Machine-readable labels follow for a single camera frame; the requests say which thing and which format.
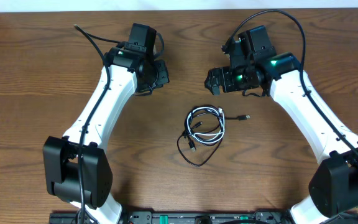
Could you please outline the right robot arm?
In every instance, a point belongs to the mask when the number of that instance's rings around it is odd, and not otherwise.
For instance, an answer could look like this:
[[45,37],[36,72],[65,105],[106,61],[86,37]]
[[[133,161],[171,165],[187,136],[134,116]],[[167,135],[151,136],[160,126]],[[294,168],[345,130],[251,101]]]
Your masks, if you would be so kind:
[[289,211],[292,223],[344,220],[358,207],[358,135],[347,128],[312,86],[300,61],[278,54],[266,28],[259,26],[231,39],[230,64],[212,68],[204,82],[213,94],[261,87],[291,117],[319,165],[309,195]]

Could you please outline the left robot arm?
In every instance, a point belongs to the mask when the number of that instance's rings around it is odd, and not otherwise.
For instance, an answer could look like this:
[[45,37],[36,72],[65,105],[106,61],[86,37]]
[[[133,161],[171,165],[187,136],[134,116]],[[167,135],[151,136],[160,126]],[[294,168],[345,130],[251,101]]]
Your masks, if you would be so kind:
[[148,96],[169,82],[156,52],[162,36],[135,23],[127,41],[99,52],[103,67],[85,108],[60,138],[43,146],[47,192],[68,202],[75,213],[51,213],[50,223],[122,223],[122,205],[111,194],[113,175],[106,156],[109,138],[130,97]]

